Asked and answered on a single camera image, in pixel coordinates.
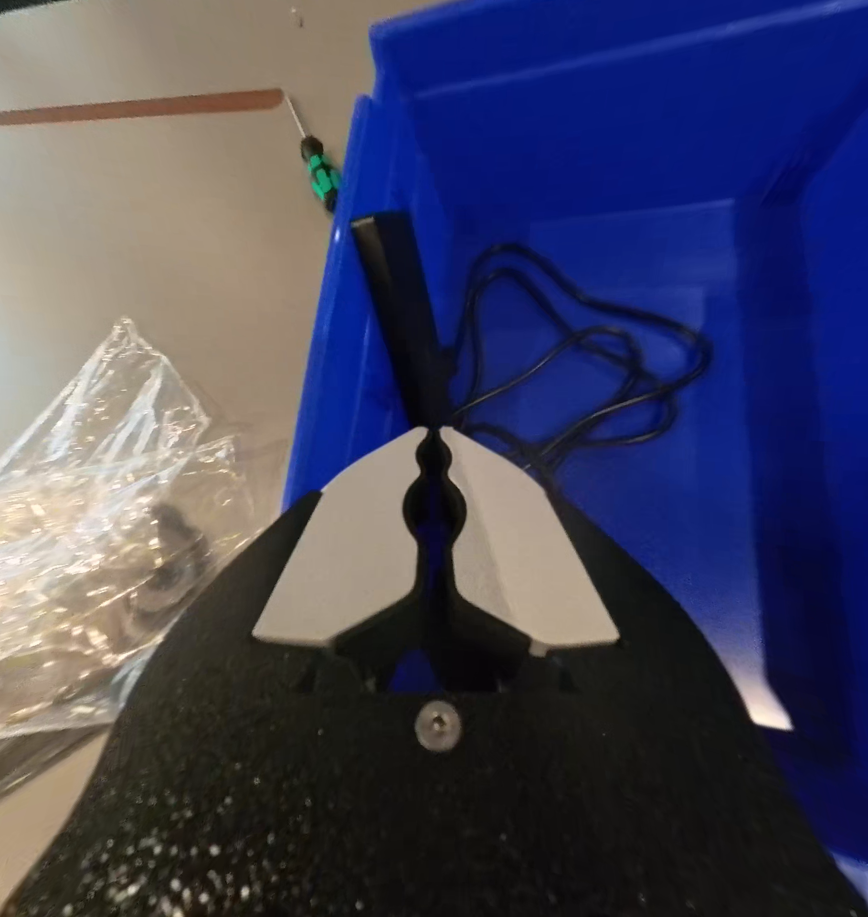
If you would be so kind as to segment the clear plastic bag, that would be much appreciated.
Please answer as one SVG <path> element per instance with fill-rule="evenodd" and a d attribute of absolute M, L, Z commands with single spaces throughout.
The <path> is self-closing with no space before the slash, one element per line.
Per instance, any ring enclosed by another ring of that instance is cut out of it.
<path fill-rule="evenodd" d="M 120 319 L 0 458 L 0 799 L 117 719 L 259 531 L 233 436 Z"/>

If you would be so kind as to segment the blue plastic bin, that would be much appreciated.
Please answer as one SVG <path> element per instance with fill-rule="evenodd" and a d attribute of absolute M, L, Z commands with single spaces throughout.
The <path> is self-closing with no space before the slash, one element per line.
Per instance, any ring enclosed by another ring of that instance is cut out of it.
<path fill-rule="evenodd" d="M 692 614 L 868 903 L 868 2 L 459 2 L 369 30 L 285 503 L 406 428 L 351 243 L 411 212 L 441 338 L 519 242 L 713 343 L 564 495 Z"/>

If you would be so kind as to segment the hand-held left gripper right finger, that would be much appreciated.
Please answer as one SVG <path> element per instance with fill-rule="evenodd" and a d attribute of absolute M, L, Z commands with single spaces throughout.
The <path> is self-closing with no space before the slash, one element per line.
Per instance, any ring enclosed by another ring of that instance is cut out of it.
<path fill-rule="evenodd" d="M 445 484 L 463 519 L 450 551 L 451 636 L 486 662 L 498 691 L 575 693 L 566 656 L 613 647 L 611 613 L 546 490 L 451 427 Z"/>

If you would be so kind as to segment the green black screwdriver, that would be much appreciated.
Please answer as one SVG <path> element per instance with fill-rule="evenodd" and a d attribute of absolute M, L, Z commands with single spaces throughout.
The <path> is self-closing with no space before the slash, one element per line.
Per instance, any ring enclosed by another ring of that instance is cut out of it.
<path fill-rule="evenodd" d="M 333 215 L 339 199 L 339 169 L 327 156 L 322 141 L 306 129 L 287 90 L 284 90 L 284 99 L 299 134 L 299 154 L 309 187 L 325 212 Z"/>

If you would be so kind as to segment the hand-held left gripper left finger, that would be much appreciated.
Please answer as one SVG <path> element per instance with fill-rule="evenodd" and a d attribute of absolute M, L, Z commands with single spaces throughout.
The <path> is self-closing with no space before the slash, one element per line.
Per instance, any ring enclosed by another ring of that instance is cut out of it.
<path fill-rule="evenodd" d="M 318 493 L 254 625 L 255 640 L 340 659 L 379 692 L 406 656 L 425 648 L 436 580 L 412 515 L 416 492 L 426 495 L 419 454 L 429 435 L 409 430 Z"/>

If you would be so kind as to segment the dark grey usb hub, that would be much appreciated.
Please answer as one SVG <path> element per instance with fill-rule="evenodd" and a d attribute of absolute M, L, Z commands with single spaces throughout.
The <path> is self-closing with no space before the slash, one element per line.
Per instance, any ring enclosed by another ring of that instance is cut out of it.
<path fill-rule="evenodd" d="M 451 412 L 449 372 L 408 212 L 353 219 L 353 241 L 412 427 L 439 428 Z"/>

